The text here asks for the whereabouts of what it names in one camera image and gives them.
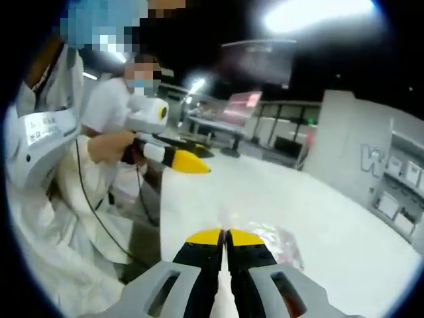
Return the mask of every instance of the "white tablecloth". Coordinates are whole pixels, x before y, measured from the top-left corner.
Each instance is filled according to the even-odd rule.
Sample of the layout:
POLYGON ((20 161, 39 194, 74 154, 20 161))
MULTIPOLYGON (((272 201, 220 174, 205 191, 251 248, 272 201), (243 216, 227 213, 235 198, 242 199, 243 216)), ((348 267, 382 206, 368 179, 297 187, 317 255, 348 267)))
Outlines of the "white tablecloth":
MULTIPOLYGON (((215 154, 206 159, 210 174, 164 172, 164 260, 172 260, 193 233, 222 227, 227 222, 224 215, 237 214, 293 233, 304 261, 303 273, 323 286, 329 302, 346 314, 382 317, 415 275, 420 255, 339 192, 303 172, 246 156, 215 154)), ((228 273, 220 284, 229 284, 228 273)), ((234 307, 226 304, 232 302, 229 285, 224 294, 228 299, 220 299, 221 314, 215 317, 236 317, 234 307)))

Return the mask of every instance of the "black cable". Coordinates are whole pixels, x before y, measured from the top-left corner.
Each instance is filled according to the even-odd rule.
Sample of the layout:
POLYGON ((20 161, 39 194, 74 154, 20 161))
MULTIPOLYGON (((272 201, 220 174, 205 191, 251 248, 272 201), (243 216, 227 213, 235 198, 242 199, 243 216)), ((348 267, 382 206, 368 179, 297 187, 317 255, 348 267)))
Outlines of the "black cable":
POLYGON ((147 215, 147 219, 150 223, 152 223, 155 227, 158 227, 158 223, 152 218, 152 216, 150 215, 150 212, 147 209, 147 205, 143 200, 143 195, 141 193, 141 183, 140 183, 140 174, 139 174, 139 169, 138 166, 136 166, 136 172, 137 172, 137 180, 138 180, 138 188, 139 188, 139 192, 140 192, 140 202, 143 206, 143 209, 146 211, 146 215, 147 215))
POLYGON ((106 226, 103 224, 103 222, 101 221, 101 219, 99 218, 99 216, 97 215, 97 213, 95 212, 95 209, 93 209, 93 207, 91 206, 91 203, 88 199, 87 193, 85 192, 85 188, 84 188, 84 184, 82 182, 82 173, 81 173, 81 162, 80 162, 80 150, 79 150, 79 146, 78 146, 78 140, 76 140, 76 147, 77 147, 77 161, 78 161, 78 174, 79 174, 79 181, 81 183, 81 188, 82 191, 84 192, 84 197, 85 200, 87 200, 88 205, 90 206, 91 211, 94 213, 96 219, 99 221, 99 223, 101 224, 101 226, 105 229, 106 233, 111 237, 111 239, 113 240, 113 242, 115 242, 115 244, 130 258, 132 258, 138 265, 143 266, 145 268, 150 268, 151 266, 149 266, 148 264, 140 261, 139 259, 137 259, 135 256, 133 256, 132 254, 130 254, 129 252, 127 252, 118 242, 117 240, 115 240, 115 238, 113 237, 113 235, 107 230, 106 226))

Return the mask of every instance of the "person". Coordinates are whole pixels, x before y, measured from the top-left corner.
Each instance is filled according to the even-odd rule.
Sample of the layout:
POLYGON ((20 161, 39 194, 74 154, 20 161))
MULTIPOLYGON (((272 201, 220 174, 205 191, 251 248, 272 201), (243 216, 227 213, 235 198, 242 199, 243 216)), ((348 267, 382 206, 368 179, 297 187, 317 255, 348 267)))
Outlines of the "person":
POLYGON ((108 173, 135 135, 79 135, 83 63, 77 48, 93 43, 102 27, 134 25, 134 12, 166 4, 175 9, 171 0, 157 6, 155 0, 99 2, 69 3, 68 18, 42 44, 5 118, 11 227, 30 273, 66 317, 99 313, 119 300, 124 285, 114 264, 130 262, 126 233, 133 227, 108 212, 104 199, 108 173))
MULTIPOLYGON (((94 88, 81 120, 83 134, 94 137, 125 131, 125 119, 130 111, 127 103, 131 94, 137 90, 138 94, 153 97, 146 98, 146 101, 154 103, 159 83, 160 65, 157 59, 149 54, 136 55, 125 64, 122 74, 94 88)), ((143 160, 136 169, 125 162, 117 162, 116 170, 111 172, 109 201, 116 204, 121 215, 157 227, 162 173, 160 167, 158 171, 152 165, 143 160)))

